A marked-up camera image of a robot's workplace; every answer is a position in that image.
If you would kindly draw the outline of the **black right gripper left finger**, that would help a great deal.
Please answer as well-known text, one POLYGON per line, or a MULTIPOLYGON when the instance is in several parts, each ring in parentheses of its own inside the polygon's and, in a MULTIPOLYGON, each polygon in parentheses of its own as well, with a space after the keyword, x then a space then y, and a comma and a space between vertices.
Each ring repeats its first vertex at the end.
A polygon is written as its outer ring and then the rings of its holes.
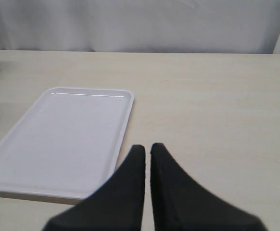
POLYGON ((146 153, 133 145, 117 171, 90 197, 50 218, 45 231, 140 231, 146 153))

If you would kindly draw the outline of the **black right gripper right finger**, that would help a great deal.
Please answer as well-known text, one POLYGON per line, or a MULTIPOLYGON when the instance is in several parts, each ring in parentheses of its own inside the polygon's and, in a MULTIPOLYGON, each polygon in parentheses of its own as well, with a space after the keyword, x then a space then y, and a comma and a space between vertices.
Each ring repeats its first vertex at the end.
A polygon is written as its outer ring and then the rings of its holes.
POLYGON ((265 231, 264 223, 209 192, 164 144, 151 148, 151 199, 157 231, 265 231))

